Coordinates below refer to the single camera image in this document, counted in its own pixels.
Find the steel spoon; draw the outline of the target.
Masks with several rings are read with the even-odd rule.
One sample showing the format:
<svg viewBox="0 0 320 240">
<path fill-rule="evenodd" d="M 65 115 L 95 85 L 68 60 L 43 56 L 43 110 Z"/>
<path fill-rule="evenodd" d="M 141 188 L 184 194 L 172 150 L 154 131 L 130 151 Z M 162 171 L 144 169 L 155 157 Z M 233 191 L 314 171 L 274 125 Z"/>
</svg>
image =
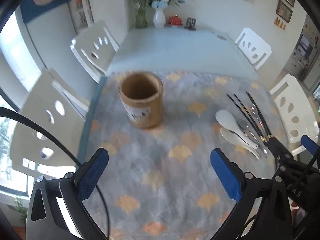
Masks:
<svg viewBox="0 0 320 240">
<path fill-rule="evenodd" d="M 252 115 L 257 119 L 257 121 L 259 122 L 259 124 L 260 124 L 260 126 L 261 126 L 261 129 L 264 130 L 264 126 L 263 126 L 262 120 L 261 120 L 261 118 L 260 118 L 260 116 L 259 116 L 259 114 L 258 114 L 258 110 L 257 110 L 256 106 L 255 106 L 255 105 L 252 105 L 252 106 L 250 107 L 250 109 L 251 109 L 251 114 L 252 114 Z"/>
<path fill-rule="evenodd" d="M 263 145 L 258 141 L 257 137 L 249 129 L 248 123 L 245 120 L 238 119 L 237 124 L 240 127 L 240 129 L 242 130 L 242 132 L 245 134 L 245 136 L 248 137 L 250 140 L 254 141 L 258 145 L 261 152 L 263 152 L 265 158 L 267 158 L 268 157 L 267 150 L 265 150 Z"/>
</svg>

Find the white rice paddle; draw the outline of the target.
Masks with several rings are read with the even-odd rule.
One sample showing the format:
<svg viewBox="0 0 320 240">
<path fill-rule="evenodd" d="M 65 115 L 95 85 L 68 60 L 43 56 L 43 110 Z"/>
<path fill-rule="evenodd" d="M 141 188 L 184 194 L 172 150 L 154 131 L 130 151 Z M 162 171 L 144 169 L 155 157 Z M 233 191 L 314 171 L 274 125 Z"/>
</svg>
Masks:
<svg viewBox="0 0 320 240">
<path fill-rule="evenodd" d="M 236 123 L 235 118 L 227 110 L 221 109 L 217 111 L 215 117 L 217 122 L 222 127 L 237 134 L 247 145 L 251 146 L 253 149 L 258 149 L 258 145 L 244 135 L 244 133 Z"/>
<path fill-rule="evenodd" d="M 257 151 L 253 147 L 251 147 L 247 143 L 245 143 L 238 135 L 230 132 L 229 130 L 227 130 L 223 127 L 220 128 L 220 133 L 229 143 L 231 143 L 235 146 L 243 147 L 244 149 L 251 152 L 258 160 L 260 160 L 260 156 L 257 153 Z"/>
</svg>

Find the white chair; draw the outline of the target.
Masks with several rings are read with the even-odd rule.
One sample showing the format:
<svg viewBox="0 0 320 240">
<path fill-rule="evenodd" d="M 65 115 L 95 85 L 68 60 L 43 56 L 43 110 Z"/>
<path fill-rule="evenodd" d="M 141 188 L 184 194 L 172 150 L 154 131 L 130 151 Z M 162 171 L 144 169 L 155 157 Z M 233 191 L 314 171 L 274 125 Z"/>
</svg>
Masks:
<svg viewBox="0 0 320 240">
<path fill-rule="evenodd" d="M 85 71 L 99 82 L 117 53 L 119 44 L 106 22 L 99 20 L 73 38 L 70 48 Z"/>
<path fill-rule="evenodd" d="M 318 142 L 316 115 L 298 80 L 293 75 L 286 74 L 270 90 L 270 94 L 274 97 L 287 140 L 293 148 L 291 153 L 297 156 L 306 150 L 300 142 L 303 135 L 307 135 L 313 142 Z"/>
<path fill-rule="evenodd" d="M 78 154 L 89 101 L 78 96 L 54 69 L 44 70 L 20 113 Z M 12 168 L 34 178 L 60 178 L 76 163 L 42 133 L 17 123 L 10 143 Z"/>
<path fill-rule="evenodd" d="M 271 46 L 249 28 L 243 29 L 235 44 L 255 70 L 258 70 L 272 54 Z"/>
</svg>

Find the patterned grey placemat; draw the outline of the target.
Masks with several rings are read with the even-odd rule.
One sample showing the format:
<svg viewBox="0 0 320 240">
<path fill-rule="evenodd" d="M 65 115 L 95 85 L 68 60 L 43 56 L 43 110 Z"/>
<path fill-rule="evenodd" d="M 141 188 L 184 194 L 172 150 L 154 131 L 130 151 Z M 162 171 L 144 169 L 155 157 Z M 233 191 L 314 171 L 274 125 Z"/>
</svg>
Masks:
<svg viewBox="0 0 320 240">
<path fill-rule="evenodd" d="M 255 101 L 271 132 L 286 135 L 268 90 L 258 81 L 190 72 L 163 73 L 163 115 L 152 129 L 133 127 L 120 100 L 124 74 L 108 77 L 92 121 L 87 156 L 108 150 L 100 191 L 85 206 L 111 239 L 210 239 L 230 214 L 231 200 L 210 164 L 220 148 L 243 171 L 271 178 L 271 154 L 255 158 L 220 134 L 215 114 L 242 114 L 236 100 Z"/>
</svg>

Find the potted green plant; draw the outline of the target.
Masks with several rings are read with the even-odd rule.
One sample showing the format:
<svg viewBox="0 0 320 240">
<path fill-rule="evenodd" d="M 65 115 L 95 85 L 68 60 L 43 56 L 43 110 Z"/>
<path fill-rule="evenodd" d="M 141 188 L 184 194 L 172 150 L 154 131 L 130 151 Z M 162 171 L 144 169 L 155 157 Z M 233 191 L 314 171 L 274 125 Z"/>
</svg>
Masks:
<svg viewBox="0 0 320 240">
<path fill-rule="evenodd" d="M 28 208 L 23 206 L 20 196 L 14 197 L 14 201 L 15 205 L 7 205 L 7 207 L 18 212 L 20 214 L 20 221 L 23 225 L 26 225 Z"/>
</svg>

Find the white refrigerator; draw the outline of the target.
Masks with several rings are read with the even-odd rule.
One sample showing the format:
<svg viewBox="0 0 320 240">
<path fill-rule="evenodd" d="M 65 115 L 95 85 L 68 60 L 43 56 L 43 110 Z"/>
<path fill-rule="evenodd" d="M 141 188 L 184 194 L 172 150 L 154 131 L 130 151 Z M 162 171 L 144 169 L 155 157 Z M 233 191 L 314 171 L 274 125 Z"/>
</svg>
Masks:
<svg viewBox="0 0 320 240">
<path fill-rule="evenodd" d="M 67 3 L 45 12 L 31 0 L 16 9 L 16 20 L 27 50 L 39 70 L 53 68 L 67 82 L 85 76 L 71 52 L 76 32 Z"/>
</svg>

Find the black phone stand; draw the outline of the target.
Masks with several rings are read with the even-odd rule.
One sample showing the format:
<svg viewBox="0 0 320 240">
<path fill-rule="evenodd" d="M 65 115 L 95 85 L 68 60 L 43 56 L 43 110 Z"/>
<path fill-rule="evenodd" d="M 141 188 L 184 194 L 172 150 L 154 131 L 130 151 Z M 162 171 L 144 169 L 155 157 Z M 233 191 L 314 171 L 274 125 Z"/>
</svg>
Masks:
<svg viewBox="0 0 320 240">
<path fill-rule="evenodd" d="M 184 28 L 195 31 L 196 30 L 195 25 L 196 25 L 196 19 L 189 17 L 187 18 Z"/>
</svg>

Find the red lidded teacup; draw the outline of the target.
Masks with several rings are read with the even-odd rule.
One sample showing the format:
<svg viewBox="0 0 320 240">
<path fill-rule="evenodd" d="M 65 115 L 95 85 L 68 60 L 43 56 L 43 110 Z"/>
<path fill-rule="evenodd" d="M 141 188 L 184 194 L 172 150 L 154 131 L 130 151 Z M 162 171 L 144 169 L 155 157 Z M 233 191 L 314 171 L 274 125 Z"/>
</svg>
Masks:
<svg viewBox="0 0 320 240">
<path fill-rule="evenodd" d="M 172 27 L 180 27 L 183 25 L 183 19 L 178 15 L 173 15 L 169 17 L 168 24 Z"/>
</svg>

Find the white ribbed vase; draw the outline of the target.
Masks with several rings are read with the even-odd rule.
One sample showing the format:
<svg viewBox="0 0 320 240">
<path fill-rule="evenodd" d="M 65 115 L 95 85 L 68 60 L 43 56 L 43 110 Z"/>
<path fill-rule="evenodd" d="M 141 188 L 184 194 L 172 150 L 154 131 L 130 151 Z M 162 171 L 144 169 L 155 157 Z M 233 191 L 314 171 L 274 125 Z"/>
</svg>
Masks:
<svg viewBox="0 0 320 240">
<path fill-rule="evenodd" d="M 153 16 L 153 25 L 155 28 L 162 29 L 166 23 L 165 14 L 162 8 L 155 9 L 155 14 Z"/>
</svg>

